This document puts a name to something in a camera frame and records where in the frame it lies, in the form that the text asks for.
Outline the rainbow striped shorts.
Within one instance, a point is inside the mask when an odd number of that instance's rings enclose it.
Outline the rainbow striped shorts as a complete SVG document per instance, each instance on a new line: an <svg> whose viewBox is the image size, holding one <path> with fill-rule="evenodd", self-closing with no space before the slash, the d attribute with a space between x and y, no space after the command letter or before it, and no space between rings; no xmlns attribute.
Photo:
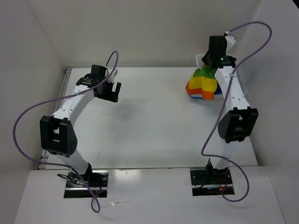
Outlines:
<svg viewBox="0 0 299 224"><path fill-rule="evenodd" d="M189 96L203 100L213 100L215 96L222 94L213 72L206 64L194 71L185 90Z"/></svg>

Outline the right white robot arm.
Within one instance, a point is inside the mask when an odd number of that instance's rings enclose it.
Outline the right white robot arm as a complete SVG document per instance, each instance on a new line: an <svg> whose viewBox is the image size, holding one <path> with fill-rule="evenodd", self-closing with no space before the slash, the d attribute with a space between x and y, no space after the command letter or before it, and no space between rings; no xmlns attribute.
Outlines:
<svg viewBox="0 0 299 224"><path fill-rule="evenodd" d="M258 117L258 110L252 108L246 100L236 73L236 58L227 55L234 45L235 38L230 35L209 37L208 50L202 58L202 76L204 87L210 87L212 93L221 90L224 102L216 124L212 128L224 141L217 155L207 154L205 179L217 183L226 178L232 154L236 144L250 136Z"/></svg>

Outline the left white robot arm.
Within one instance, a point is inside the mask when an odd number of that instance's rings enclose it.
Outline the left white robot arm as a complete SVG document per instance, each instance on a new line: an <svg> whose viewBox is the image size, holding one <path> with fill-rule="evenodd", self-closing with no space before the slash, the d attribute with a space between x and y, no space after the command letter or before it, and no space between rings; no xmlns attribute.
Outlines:
<svg viewBox="0 0 299 224"><path fill-rule="evenodd" d="M99 177L92 172L92 166L86 162L78 151L78 139L74 124L85 107L99 98L118 102L121 83L115 83L117 69L92 65L90 73L81 77L73 91L73 96L51 116L40 120L42 149L58 157L70 170L65 178L74 184L86 187Z"/></svg>

